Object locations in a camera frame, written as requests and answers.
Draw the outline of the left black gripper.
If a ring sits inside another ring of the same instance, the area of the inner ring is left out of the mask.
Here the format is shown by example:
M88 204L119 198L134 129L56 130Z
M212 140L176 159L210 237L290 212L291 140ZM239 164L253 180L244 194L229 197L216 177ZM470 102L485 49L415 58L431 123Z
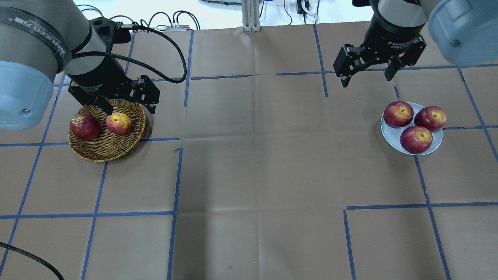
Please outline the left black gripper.
M128 78L115 58L104 58L96 68L82 74L69 73L68 76L88 95L142 103L151 114L155 114L160 101L160 90L150 78L146 75L135 80ZM96 102L95 107L108 116L114 110L109 102Z

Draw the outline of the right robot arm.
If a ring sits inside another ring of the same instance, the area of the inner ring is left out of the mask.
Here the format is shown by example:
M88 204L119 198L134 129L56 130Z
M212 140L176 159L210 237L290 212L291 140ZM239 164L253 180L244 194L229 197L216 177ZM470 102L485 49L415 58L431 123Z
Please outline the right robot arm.
M333 67L343 87L356 73L386 63L391 81L406 66L418 62L427 44L421 30L428 27L443 58L459 67L497 60L498 3L496 0L354 0L372 8L363 43L344 44Z

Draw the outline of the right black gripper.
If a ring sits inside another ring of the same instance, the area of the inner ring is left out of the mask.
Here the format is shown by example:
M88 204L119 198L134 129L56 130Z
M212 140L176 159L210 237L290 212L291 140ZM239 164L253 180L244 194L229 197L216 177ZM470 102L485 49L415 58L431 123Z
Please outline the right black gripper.
M372 65L386 63L385 78L391 81L406 66L415 65L426 48L421 35L424 24L401 27L382 16L373 16L363 43L355 47L344 44L334 61L334 72L347 88L351 77Z

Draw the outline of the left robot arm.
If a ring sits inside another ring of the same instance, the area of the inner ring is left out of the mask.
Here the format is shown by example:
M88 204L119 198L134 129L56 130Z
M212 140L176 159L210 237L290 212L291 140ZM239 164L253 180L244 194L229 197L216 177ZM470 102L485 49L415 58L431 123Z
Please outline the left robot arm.
M69 91L82 106L110 115L111 100L126 100L154 114L160 91L146 75L128 78L112 53L114 44L129 42L130 30L137 27L105 17L89 21L71 0L2 0L1 128L36 126L61 72L71 79Z

